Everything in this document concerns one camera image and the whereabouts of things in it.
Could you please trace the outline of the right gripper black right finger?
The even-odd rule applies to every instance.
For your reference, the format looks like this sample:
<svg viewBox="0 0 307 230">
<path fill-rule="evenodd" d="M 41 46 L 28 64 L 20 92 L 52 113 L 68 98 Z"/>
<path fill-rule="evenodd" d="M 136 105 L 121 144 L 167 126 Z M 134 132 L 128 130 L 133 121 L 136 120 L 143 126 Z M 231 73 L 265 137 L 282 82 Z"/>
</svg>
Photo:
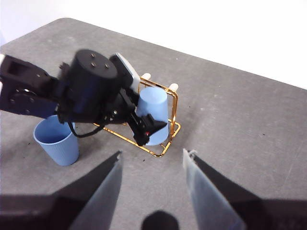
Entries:
<svg viewBox="0 0 307 230">
<path fill-rule="evenodd" d="M 305 200 L 261 198 L 183 149 L 188 194 L 200 230 L 305 230 Z"/>
</svg>

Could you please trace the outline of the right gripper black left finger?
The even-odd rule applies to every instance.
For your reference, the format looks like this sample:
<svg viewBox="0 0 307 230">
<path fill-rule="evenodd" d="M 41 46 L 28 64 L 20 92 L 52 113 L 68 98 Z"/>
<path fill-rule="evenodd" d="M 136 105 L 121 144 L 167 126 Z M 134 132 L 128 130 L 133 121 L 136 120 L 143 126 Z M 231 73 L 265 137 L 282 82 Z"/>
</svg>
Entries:
<svg viewBox="0 0 307 230">
<path fill-rule="evenodd" d="M 121 188 L 117 151 L 86 175 L 50 195 L 1 195 L 2 230 L 107 230 Z"/>
</svg>

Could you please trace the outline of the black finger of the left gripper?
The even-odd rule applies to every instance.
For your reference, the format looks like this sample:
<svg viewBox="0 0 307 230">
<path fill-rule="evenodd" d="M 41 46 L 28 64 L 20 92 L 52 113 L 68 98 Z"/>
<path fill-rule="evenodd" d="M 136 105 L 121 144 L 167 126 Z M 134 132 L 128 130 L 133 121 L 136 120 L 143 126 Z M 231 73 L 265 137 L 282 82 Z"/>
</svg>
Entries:
<svg viewBox="0 0 307 230">
<path fill-rule="evenodd" d="M 155 120 L 151 114 L 141 116 L 141 122 L 142 132 L 146 135 L 152 135 L 167 125 L 165 121 Z"/>
<path fill-rule="evenodd" d="M 149 142 L 150 132 L 146 127 L 132 127 L 133 138 L 137 145 L 143 146 Z"/>
</svg>

